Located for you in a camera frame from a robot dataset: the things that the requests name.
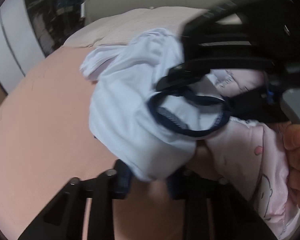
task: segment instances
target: black mechanical device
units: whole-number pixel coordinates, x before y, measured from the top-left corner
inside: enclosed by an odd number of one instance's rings
[[[237,14],[241,24],[219,20]],[[291,0],[229,0],[185,25],[185,62],[170,69],[157,91],[175,94],[211,69],[256,69],[265,85],[225,98],[233,116],[300,123],[300,8]],[[118,160],[95,179],[72,178],[19,240],[79,240],[86,198],[92,198],[88,240],[114,240],[112,200],[124,199],[132,173]],[[184,199],[184,240],[210,239],[211,199],[216,240],[276,240],[253,207],[226,180],[211,181],[181,168],[167,179],[170,196]],[[300,234],[293,239],[300,240]]]

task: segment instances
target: hand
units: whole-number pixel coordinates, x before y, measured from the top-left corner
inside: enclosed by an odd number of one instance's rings
[[[294,189],[297,204],[300,208],[300,125],[287,127],[283,136],[287,159],[290,166],[288,186]]]

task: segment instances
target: pink clothing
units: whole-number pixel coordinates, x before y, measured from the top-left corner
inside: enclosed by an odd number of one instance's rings
[[[234,96],[263,83],[252,70],[217,70],[215,86],[224,96]],[[300,209],[293,202],[287,180],[289,167],[282,136],[258,121],[231,118],[206,139],[216,170],[229,179],[264,219],[278,239],[295,228]]]

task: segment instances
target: fingernail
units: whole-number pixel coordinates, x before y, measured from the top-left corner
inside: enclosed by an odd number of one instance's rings
[[[299,147],[300,146],[300,130],[297,130],[293,137],[292,137],[292,143],[295,147]]]

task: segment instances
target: pink garment with cartoon print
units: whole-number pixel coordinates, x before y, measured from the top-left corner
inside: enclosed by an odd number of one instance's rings
[[[252,70],[214,70],[220,94],[235,96],[263,83],[263,74]],[[258,121],[231,118],[206,139],[216,170],[229,179],[278,239],[295,228],[300,209],[287,186],[289,167],[282,135]]]

